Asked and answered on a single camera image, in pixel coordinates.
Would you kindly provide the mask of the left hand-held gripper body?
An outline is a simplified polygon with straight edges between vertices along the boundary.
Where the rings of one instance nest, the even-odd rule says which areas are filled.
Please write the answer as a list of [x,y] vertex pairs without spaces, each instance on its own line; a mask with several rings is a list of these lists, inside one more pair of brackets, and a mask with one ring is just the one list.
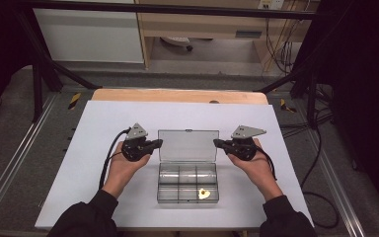
[[153,152],[153,142],[146,139],[147,135],[147,131],[139,123],[131,127],[121,147],[121,152],[128,161],[139,161]]

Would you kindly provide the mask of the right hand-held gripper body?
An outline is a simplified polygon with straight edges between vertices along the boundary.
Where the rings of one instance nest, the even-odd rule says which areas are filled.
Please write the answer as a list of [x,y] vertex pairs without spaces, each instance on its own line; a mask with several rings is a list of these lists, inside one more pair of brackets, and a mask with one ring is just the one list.
[[239,125],[231,135],[229,152],[243,161],[252,160],[257,152],[253,137],[262,134],[266,134],[264,129]]

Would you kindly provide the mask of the clear plastic compartment box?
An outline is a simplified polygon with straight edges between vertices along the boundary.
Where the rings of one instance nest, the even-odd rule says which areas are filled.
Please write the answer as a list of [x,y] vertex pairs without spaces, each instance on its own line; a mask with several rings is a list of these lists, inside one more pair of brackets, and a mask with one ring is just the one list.
[[[218,203],[217,148],[213,139],[218,130],[158,131],[163,140],[159,149],[157,201],[159,203]],[[198,190],[210,191],[199,199]]]

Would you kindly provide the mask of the person's left hand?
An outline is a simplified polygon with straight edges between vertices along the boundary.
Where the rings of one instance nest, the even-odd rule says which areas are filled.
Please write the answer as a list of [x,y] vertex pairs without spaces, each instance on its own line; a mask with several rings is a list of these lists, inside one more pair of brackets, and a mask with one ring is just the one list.
[[142,167],[144,167],[150,155],[146,154],[139,161],[128,161],[121,152],[122,143],[120,142],[114,152],[114,157],[111,159],[108,177],[102,187],[102,190],[118,198],[123,189],[129,183],[133,175]]

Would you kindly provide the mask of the person's right hand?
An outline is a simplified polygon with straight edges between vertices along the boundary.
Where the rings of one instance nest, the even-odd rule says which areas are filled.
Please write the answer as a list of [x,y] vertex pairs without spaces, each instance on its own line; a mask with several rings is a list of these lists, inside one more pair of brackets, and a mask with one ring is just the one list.
[[229,154],[228,158],[235,166],[247,174],[252,183],[261,192],[265,201],[283,195],[282,190],[272,174],[271,167],[261,151],[256,151],[256,155],[250,161],[243,161],[233,154]]

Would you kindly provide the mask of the wooden table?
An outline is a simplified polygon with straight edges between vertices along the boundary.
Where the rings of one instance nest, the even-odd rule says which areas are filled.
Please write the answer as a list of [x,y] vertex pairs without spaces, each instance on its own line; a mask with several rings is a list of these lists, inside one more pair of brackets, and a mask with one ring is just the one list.
[[268,104],[263,93],[172,89],[98,89],[94,92],[92,101]]

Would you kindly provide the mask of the yellow black tape marker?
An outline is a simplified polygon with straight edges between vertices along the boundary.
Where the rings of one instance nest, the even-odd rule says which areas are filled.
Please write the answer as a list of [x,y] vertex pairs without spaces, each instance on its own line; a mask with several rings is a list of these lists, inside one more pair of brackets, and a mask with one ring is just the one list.
[[68,110],[74,110],[74,108],[75,108],[77,102],[79,101],[80,97],[81,97],[81,93],[76,93],[73,95],[73,97],[69,103]]
[[297,110],[295,108],[290,108],[287,106],[286,102],[284,99],[280,99],[280,108],[283,110],[283,111],[288,111],[288,112],[291,112],[291,113],[297,113]]

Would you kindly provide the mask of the office chair base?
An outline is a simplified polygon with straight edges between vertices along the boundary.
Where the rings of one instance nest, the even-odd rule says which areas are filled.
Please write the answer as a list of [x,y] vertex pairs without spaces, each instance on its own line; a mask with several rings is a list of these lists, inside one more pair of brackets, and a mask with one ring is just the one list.
[[175,46],[182,46],[184,47],[187,51],[192,51],[193,47],[190,44],[190,40],[188,38],[167,38],[167,37],[161,37],[161,40],[175,45]]

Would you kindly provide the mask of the light wooden desk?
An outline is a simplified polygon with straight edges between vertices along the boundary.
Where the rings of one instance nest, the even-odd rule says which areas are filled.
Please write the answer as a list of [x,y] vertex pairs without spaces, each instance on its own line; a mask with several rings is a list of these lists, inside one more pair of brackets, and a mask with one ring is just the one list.
[[[134,0],[137,4],[259,9],[260,0]],[[281,11],[315,12],[320,0],[284,0]],[[256,19],[200,15],[137,15],[143,40],[144,60],[150,58],[153,38],[198,38],[250,40],[261,65],[269,71],[285,42],[301,42],[311,25],[309,20]]]

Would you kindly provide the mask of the white cabinet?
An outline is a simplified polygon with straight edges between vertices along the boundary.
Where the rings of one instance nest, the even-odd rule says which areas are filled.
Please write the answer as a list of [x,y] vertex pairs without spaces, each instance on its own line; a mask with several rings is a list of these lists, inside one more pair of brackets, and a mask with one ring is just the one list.
[[135,13],[34,9],[53,60],[142,63]]

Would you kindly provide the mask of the aluminium floor rail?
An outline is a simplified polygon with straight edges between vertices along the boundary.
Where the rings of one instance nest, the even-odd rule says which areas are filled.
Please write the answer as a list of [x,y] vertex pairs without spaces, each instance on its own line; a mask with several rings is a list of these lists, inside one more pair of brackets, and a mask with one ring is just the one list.
[[332,165],[329,153],[323,145],[323,139],[317,130],[308,130],[310,142],[318,153],[317,165],[329,188],[333,201],[339,211],[340,218],[350,237],[365,237],[365,231],[360,220],[349,200],[345,188],[341,183],[334,166]]
[[48,115],[50,114],[56,99],[59,97],[58,94],[50,94],[43,105],[43,112],[38,117],[38,120],[33,122],[26,135],[23,137],[17,150],[11,157],[8,165],[0,176],[0,202],[2,201],[4,195],[7,193],[9,187],[11,186],[15,176],[17,175],[19,169],[21,168],[26,156],[28,155],[31,147],[33,146],[39,132],[41,131],[44,123],[46,122]]

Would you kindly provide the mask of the black metal frame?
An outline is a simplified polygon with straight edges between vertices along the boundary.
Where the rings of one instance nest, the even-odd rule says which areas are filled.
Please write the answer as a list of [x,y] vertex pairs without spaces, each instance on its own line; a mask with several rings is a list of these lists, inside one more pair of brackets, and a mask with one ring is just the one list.
[[104,3],[104,2],[80,2],[80,1],[54,1],[54,0],[17,0],[12,5],[12,12],[23,29],[30,47],[30,55],[35,59],[34,70],[34,92],[35,92],[35,116],[37,121],[42,113],[41,101],[41,81],[43,78],[51,91],[59,92],[63,88],[56,72],[67,76],[71,80],[79,83],[87,89],[100,89],[86,81],[75,73],[69,71],[64,66],[56,63],[44,44],[38,39],[35,31],[25,12],[32,9],[51,10],[74,10],[74,11],[96,11],[96,12],[120,12],[120,13],[144,13],[144,14],[166,14],[166,15],[200,15],[200,16],[226,16],[244,18],[264,18],[264,19],[290,19],[290,20],[311,20],[327,21],[333,16],[330,13],[313,13],[299,11],[281,10],[251,10],[243,8],[223,8],[223,7],[201,7],[201,6],[179,6],[179,5],[158,5],[158,4],[128,4],[128,3]]

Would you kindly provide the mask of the white wall socket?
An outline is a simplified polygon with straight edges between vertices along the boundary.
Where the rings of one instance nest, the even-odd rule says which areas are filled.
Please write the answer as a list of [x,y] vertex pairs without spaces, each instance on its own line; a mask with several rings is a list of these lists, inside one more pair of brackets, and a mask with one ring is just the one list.
[[284,0],[260,0],[258,8],[266,10],[280,10],[283,3]]

